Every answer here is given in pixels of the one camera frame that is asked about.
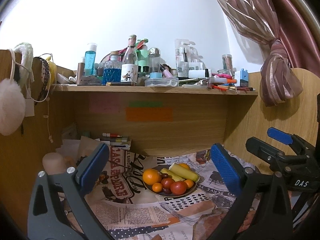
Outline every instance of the screw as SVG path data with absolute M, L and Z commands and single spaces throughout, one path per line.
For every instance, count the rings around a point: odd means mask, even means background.
M 73 173 L 76 169 L 74 167 L 67 168 L 67 173 Z
M 247 174 L 251 174 L 251 173 L 254 172 L 253 168 L 250 168 L 250 167 L 246 167 L 246 168 L 244 169 L 244 171 L 245 171 L 245 173 L 247 173 Z
M 275 175 L 276 175 L 278 178 L 281 178 L 281 177 L 282 177 L 282 174 L 281 174 L 281 172 L 279 172 L 279 171 L 276 171 L 276 172 L 275 172 Z
M 38 173 L 38 176 L 41 178 L 41 177 L 43 177 L 45 175 L 45 172 L 44 171 L 40 171 L 39 173 Z

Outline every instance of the dark plate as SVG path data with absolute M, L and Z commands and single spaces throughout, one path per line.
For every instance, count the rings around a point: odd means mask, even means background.
M 170 165 L 158 165 L 158 166 L 154 167 L 153 169 L 155 169 L 155 170 L 157 170 L 157 171 L 161 171 L 162 169 L 169 169 L 169 167 L 170 167 Z M 192 193 L 192 192 L 195 190 L 195 188 L 196 188 L 196 186 L 197 186 L 197 183 L 195 182 L 195 183 L 193 184 L 193 187 L 192 187 L 191 189 L 187 189 L 187 191 L 186 191 L 184 194 L 177 196 L 177 195 L 175 195 L 175 194 L 165 194 L 164 192 L 154 192 L 154 191 L 152 191 L 152 186 L 147 185 L 147 184 L 145 184 L 144 182 L 143 182 L 143 184 L 144 184 L 144 185 L 146 186 L 146 188 L 147 188 L 148 190 L 150 190 L 153 194 L 156 194 L 156 195 L 159 195 L 159 196 L 162 196 L 162 197 L 175 197 L 175 198 L 177 198 L 177 197 L 184 197 L 184 196 L 189 195 L 190 193 Z

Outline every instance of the beige cup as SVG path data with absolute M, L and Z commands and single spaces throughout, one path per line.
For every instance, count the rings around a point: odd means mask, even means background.
M 63 157 L 60 153 L 47 153 L 42 158 L 42 165 L 48 175 L 64 173 L 67 168 L 76 167 L 71 157 Z

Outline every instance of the plate of fruit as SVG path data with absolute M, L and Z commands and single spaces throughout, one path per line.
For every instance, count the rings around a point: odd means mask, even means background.
M 156 195 L 183 197 L 196 188 L 199 175 L 185 163 L 174 163 L 147 169 L 143 172 L 142 179 L 146 188 Z

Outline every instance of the blue glass bottle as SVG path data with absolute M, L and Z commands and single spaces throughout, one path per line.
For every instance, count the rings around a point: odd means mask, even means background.
M 97 44 L 88 43 L 88 49 L 85 52 L 84 72 L 86 76 L 93 74 L 94 60 L 96 58 Z
M 121 65 L 122 62 L 119 61 L 119 53 L 117 51 L 112 51 L 110 60 L 104 65 L 102 85 L 105 86 L 107 82 L 120 82 Z

